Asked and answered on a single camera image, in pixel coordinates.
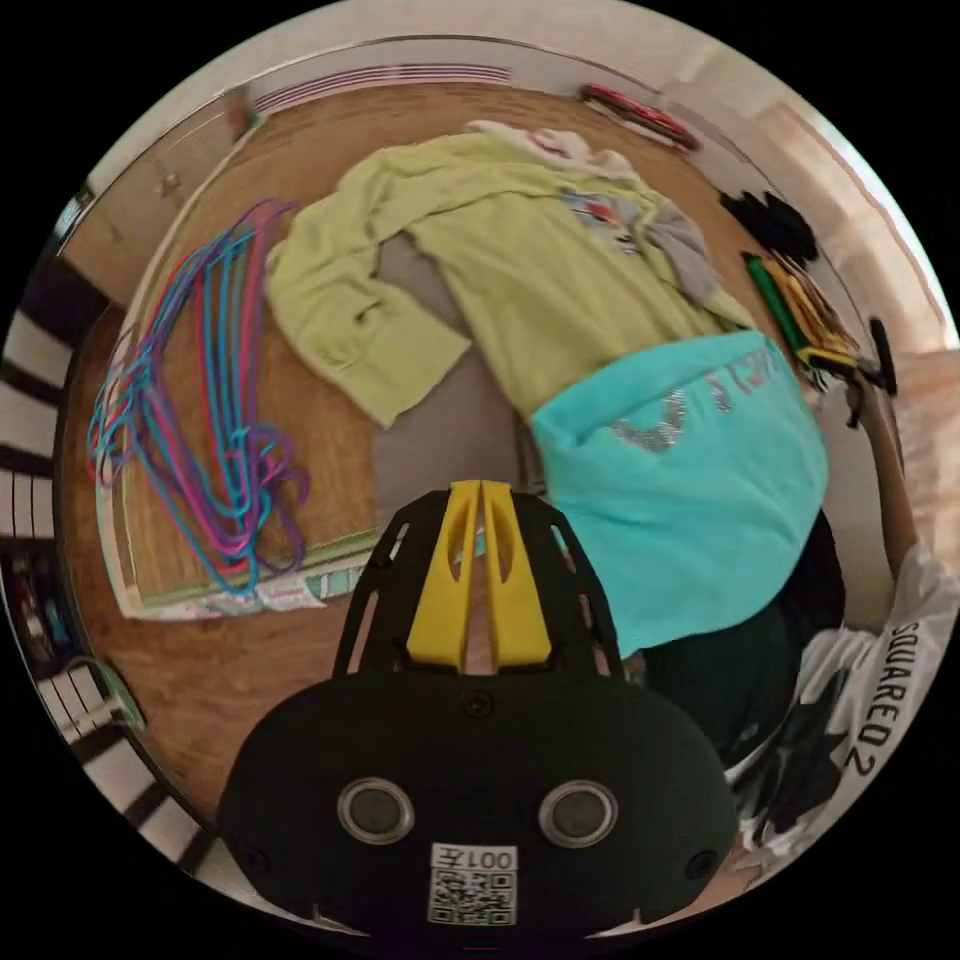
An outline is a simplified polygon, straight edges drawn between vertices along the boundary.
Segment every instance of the label sticker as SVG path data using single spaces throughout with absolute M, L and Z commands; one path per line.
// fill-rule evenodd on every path
M 515 924 L 518 869 L 516 847 L 433 844 L 428 922 L 464 927 Z

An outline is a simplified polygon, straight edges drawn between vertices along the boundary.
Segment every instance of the shirt sleeve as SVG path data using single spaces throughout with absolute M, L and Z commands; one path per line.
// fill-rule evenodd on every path
M 958 609 L 960 579 L 951 576 L 923 543 L 915 543 L 900 567 L 887 627 L 902 627 L 929 617 L 952 621 Z

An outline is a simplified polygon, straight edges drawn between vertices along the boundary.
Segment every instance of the person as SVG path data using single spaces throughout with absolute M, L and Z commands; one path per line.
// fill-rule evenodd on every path
M 756 631 L 740 638 L 741 662 L 713 635 L 709 644 L 684 638 L 665 644 L 662 653 L 645 651 L 640 682 L 678 701 L 710 736 L 740 821 L 735 850 L 684 916 L 773 876 L 836 823 L 903 739 L 947 644 L 960 633 L 960 581 L 919 541 L 894 436 L 873 388 L 859 380 L 861 423 L 873 451 L 884 549 L 896 584 L 883 629 L 875 634 L 843 623 L 843 594 L 829 582 L 829 570 L 820 571 L 818 587 L 814 565 L 800 572 L 799 589 L 779 598 L 774 615 L 764 614 L 773 636 L 762 645 Z M 852 388 L 847 400 L 852 404 Z M 658 656 L 667 662 L 658 663 Z M 625 664 L 631 667 L 629 659 Z M 684 678 L 684 670 L 695 679 Z M 787 683 L 789 702 L 771 723 Z M 767 730 L 756 742 L 764 722 Z M 744 741 L 747 750 L 738 746 Z

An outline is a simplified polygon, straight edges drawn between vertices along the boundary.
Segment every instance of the wooden floor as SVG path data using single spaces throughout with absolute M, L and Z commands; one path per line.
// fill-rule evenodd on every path
M 393 94 L 379 96 L 382 107 L 384 98 L 389 100 Z M 416 110 L 409 109 L 411 97 Z M 471 97 L 463 99 L 462 91 L 454 95 L 407 88 L 402 97 L 393 96 L 397 102 L 390 101 L 392 109 L 379 126 L 369 110 L 359 110 L 357 94 L 329 97 L 281 115 L 283 123 L 278 120 L 271 136 L 283 150 L 258 163 L 286 163 L 291 152 L 300 151 L 322 158 L 334 146 L 335 138 L 324 126 L 332 122 L 334 113 L 351 132 L 342 140 L 348 146 L 341 151 L 340 166 L 383 145 L 384 130 L 390 131 L 394 142 L 410 142 L 452 132 L 480 116 L 526 125 L 539 118 L 539 126 L 576 128 L 595 147 L 622 151 L 652 186 L 675 199 L 700 224 L 728 289 L 770 332 L 740 258 L 741 250 L 755 250 L 756 245 L 720 207 L 716 191 L 691 165 L 567 98 L 515 90 L 490 94 L 489 89 L 473 91 Z M 322 136 L 317 124 L 325 131 Z M 325 176 L 333 182 L 330 170 Z M 105 317 L 79 361 L 63 448 L 60 495 L 65 555 L 95 652 L 116 664 L 146 714 L 149 726 L 144 745 L 184 796 L 212 819 L 230 766 L 257 721 L 274 705 L 329 675 L 346 601 L 334 601 L 321 611 L 260 613 L 186 624 L 146 623 L 120 615 L 101 551 L 84 450 L 94 400 L 120 322 L 119 316 Z M 477 566 L 482 574 L 483 565 Z M 474 636 L 486 632 L 484 596 L 480 576 L 474 589 Z M 471 646 L 469 665 L 476 672 L 489 670 L 482 644 Z
M 325 680 L 348 600 L 325 610 L 258 613 L 192 623 L 124 619 L 110 587 L 97 530 L 85 443 L 121 315 L 106 315 L 80 357 L 63 444 L 64 553 L 94 651 L 130 684 L 148 729 L 143 743 L 198 812 L 214 818 L 230 766 L 257 721 L 304 687 Z M 471 637 L 486 635 L 482 564 L 474 580 Z M 471 672 L 489 673 L 488 648 L 471 643 Z

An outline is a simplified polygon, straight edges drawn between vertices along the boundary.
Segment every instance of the screw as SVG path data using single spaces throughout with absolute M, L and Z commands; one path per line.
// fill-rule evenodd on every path
M 266 873 L 269 870 L 266 856 L 251 844 L 245 844 L 243 859 L 253 873 Z
M 464 694 L 460 703 L 468 717 L 480 719 L 493 713 L 493 697 L 483 690 L 471 690 Z

